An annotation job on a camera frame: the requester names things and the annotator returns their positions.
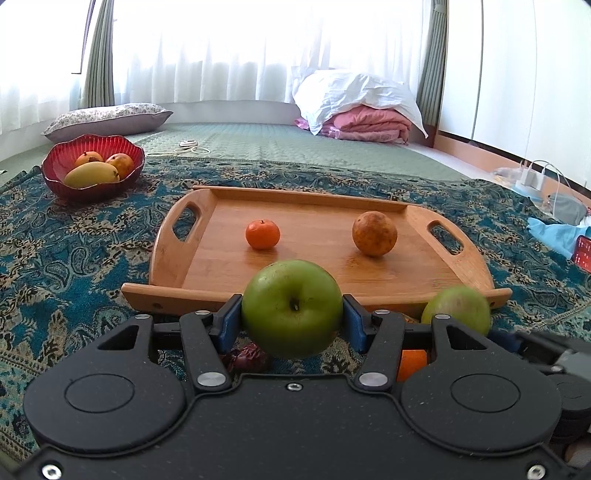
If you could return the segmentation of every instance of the red glass bowl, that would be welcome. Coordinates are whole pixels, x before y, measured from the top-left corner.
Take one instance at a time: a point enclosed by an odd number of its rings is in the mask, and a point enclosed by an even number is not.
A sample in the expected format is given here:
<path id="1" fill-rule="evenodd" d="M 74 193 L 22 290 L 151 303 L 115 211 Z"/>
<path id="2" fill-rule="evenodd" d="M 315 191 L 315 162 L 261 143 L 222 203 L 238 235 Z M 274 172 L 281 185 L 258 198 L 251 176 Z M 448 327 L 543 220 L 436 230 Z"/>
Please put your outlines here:
<path id="1" fill-rule="evenodd" d="M 89 151 L 98 152 L 105 160 L 116 153 L 125 153 L 134 161 L 134 170 L 117 183 L 99 183 L 84 189 L 73 189 L 65 185 L 63 180 L 74 169 L 74 162 Z M 45 183 L 59 198 L 80 203 L 101 202 L 116 197 L 135 183 L 144 168 L 144 158 L 144 150 L 125 137 L 82 135 L 55 145 L 43 160 L 41 171 Z"/>

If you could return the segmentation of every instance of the white cabinet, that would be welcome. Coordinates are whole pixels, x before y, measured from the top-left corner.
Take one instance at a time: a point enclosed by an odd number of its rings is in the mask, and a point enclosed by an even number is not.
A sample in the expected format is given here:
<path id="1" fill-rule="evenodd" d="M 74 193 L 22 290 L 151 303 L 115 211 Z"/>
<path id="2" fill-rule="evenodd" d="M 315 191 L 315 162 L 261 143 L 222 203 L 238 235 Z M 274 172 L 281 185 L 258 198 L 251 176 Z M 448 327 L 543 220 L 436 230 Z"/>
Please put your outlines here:
<path id="1" fill-rule="evenodd" d="M 526 158 L 546 160 L 591 184 L 591 8 L 583 0 L 534 0 L 537 75 Z"/>
<path id="2" fill-rule="evenodd" d="M 473 139 L 525 157 L 536 78 L 534 0 L 483 0 L 482 74 Z"/>
<path id="3" fill-rule="evenodd" d="M 591 8 L 584 0 L 449 0 L 439 129 L 591 187 Z"/>
<path id="4" fill-rule="evenodd" d="M 482 45 L 480 0 L 448 3 L 446 73 L 441 99 L 439 130 L 472 138 Z"/>

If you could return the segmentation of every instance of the red phone case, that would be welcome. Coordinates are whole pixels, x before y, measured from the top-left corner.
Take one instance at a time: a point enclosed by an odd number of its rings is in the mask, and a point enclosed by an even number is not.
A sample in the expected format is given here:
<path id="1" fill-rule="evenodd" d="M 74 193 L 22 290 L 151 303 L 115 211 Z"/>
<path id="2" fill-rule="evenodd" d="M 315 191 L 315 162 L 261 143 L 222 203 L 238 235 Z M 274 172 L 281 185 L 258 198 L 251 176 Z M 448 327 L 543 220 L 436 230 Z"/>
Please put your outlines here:
<path id="1" fill-rule="evenodd" d="M 579 235 L 574 247 L 573 262 L 583 270 L 591 273 L 591 238 Z"/>

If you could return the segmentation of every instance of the red date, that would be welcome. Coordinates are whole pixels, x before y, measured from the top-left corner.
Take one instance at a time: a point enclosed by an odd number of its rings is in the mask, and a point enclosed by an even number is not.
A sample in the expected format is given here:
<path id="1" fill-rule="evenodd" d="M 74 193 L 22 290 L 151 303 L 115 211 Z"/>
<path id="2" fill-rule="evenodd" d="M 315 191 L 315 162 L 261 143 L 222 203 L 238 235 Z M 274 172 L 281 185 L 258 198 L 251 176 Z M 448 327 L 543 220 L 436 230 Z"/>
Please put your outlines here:
<path id="1" fill-rule="evenodd" d="M 232 350 L 222 355 L 221 359 L 229 373 L 260 374 L 271 367 L 271 356 L 254 343 L 249 343 L 242 350 Z"/>

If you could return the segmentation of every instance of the floral pillow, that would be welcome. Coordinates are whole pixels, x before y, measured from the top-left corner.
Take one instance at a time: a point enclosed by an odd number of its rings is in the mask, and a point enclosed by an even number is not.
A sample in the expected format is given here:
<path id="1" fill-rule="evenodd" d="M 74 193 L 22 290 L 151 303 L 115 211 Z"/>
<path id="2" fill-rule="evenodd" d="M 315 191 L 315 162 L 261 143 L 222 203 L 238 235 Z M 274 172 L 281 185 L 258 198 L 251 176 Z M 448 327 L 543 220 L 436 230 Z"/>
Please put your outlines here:
<path id="1" fill-rule="evenodd" d="M 54 143 L 68 142 L 81 135 L 134 135 L 151 132 L 173 112 L 153 103 L 83 108 L 63 113 L 43 132 Z"/>

